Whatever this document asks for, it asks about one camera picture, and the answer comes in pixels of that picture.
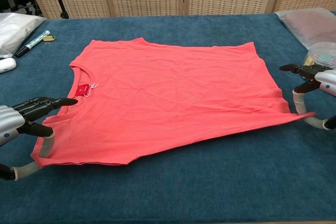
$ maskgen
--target clear plastic bag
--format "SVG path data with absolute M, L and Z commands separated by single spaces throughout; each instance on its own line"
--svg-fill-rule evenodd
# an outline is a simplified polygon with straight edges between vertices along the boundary
M 336 16 L 324 8 L 281 10 L 276 14 L 308 50 L 318 42 L 336 42 Z
M 21 43 L 46 18 L 18 13 L 0 14 L 0 58 L 12 57 Z

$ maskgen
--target coral shirt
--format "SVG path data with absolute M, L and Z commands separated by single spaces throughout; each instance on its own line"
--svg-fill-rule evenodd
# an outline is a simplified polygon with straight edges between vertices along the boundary
M 70 64 L 69 98 L 44 125 L 55 131 L 51 164 L 127 164 L 141 156 L 298 120 L 254 44 L 180 47 L 92 41 Z M 86 95 L 78 86 L 96 84 Z

